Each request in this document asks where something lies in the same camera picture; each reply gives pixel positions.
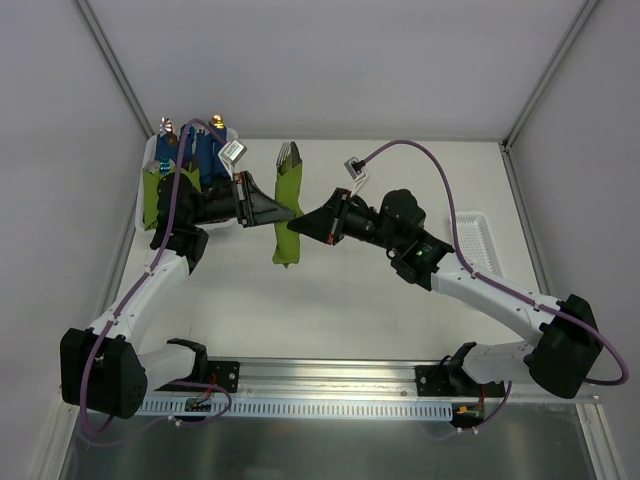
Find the white table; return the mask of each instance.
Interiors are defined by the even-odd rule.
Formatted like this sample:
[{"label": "white table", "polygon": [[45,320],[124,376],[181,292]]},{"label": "white table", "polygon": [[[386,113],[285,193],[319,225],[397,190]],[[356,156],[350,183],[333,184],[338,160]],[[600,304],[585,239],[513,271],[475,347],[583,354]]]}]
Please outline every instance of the white table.
[{"label": "white table", "polygon": [[[241,169],[273,195],[280,140],[248,140]],[[299,140],[304,162],[300,205],[322,205],[335,187],[351,187],[343,162],[364,158],[383,142]],[[535,289],[536,282],[497,144],[425,143],[442,162],[457,210],[485,213],[503,274]],[[430,160],[396,146],[369,164],[360,195],[379,207],[389,190],[408,188],[427,213],[425,228],[451,241],[446,196]],[[123,278],[128,286],[148,252],[149,235],[136,234]],[[271,261],[272,226],[215,232],[189,279],[168,295],[141,352],[173,337],[227,357],[438,359],[468,341],[503,343],[518,337],[462,303],[408,285],[384,251],[346,238],[329,247],[302,240],[299,265]]]}]

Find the dark gray floor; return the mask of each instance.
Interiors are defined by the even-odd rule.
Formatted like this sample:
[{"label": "dark gray floor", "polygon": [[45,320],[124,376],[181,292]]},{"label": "dark gray floor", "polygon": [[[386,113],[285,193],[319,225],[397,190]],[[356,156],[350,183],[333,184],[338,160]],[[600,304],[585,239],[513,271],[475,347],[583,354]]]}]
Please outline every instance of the dark gray floor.
[{"label": "dark gray floor", "polygon": [[[92,416],[98,421],[99,416]],[[131,435],[151,417],[114,422]],[[168,422],[117,448],[72,441],[61,478],[453,480],[595,478],[572,405],[508,405],[477,436],[438,443],[448,425],[413,421],[227,418],[202,428]]]}]

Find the white basket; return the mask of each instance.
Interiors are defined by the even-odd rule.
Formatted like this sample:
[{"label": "white basket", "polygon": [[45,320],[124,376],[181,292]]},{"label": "white basket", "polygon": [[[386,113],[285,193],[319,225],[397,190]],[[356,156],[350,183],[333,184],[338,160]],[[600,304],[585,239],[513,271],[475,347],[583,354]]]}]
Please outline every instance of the white basket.
[{"label": "white basket", "polygon": [[458,240],[462,255],[469,262],[503,276],[489,221],[482,212],[456,212]]},{"label": "white basket", "polygon": [[[232,128],[227,128],[227,141],[231,141],[238,138],[238,133]],[[147,145],[144,148],[144,157],[142,158],[142,167],[140,169],[140,181],[138,182],[138,197],[136,198],[136,216],[135,216],[135,226],[136,231],[138,233],[153,235],[155,233],[155,229],[144,229],[144,221],[143,221],[143,213],[144,213],[144,185],[142,183],[142,169],[145,167],[150,160],[153,160],[153,157],[156,154],[156,139],[157,135],[152,136],[149,140],[147,140]],[[203,229],[204,231],[217,230],[219,228],[227,228],[232,225],[236,225],[238,221],[235,218],[227,220],[226,222],[220,223],[204,223],[198,224],[198,227]]]}]

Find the green cloth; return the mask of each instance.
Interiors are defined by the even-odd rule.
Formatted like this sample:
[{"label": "green cloth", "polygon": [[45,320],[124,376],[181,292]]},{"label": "green cloth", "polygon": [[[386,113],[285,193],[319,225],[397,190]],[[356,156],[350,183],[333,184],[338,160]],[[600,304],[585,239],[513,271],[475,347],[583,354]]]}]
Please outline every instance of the green cloth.
[{"label": "green cloth", "polygon": [[[175,172],[175,167],[169,170],[169,173]],[[181,169],[180,173],[186,175],[196,190],[200,190],[200,170],[195,169],[189,172]],[[142,186],[144,187],[144,211],[142,217],[144,220],[144,229],[149,230],[158,226],[158,184],[163,175],[157,171],[151,173],[146,168],[142,169]]]},{"label": "green cloth", "polygon": [[[291,168],[291,156],[285,160],[285,173],[276,179],[276,202],[296,212],[296,217],[304,215],[298,205],[300,185],[302,184],[302,163]],[[287,229],[288,222],[276,223],[276,251],[273,253],[273,263],[284,265],[300,262],[300,235]]]}]

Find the perforated metal strip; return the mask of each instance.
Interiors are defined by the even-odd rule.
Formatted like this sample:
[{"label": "perforated metal strip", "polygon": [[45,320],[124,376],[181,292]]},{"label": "perforated metal strip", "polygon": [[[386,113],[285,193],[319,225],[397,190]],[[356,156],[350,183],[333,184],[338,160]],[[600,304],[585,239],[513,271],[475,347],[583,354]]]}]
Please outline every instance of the perforated metal strip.
[{"label": "perforated metal strip", "polygon": [[[138,415],[202,416],[202,412],[186,412],[185,397],[149,396],[145,398]],[[223,398],[209,401],[211,413],[221,411],[226,402]],[[351,418],[422,420],[448,422],[453,417],[448,402],[387,402],[366,400],[297,400],[256,399],[236,400],[226,415],[230,417],[265,418]]]}]

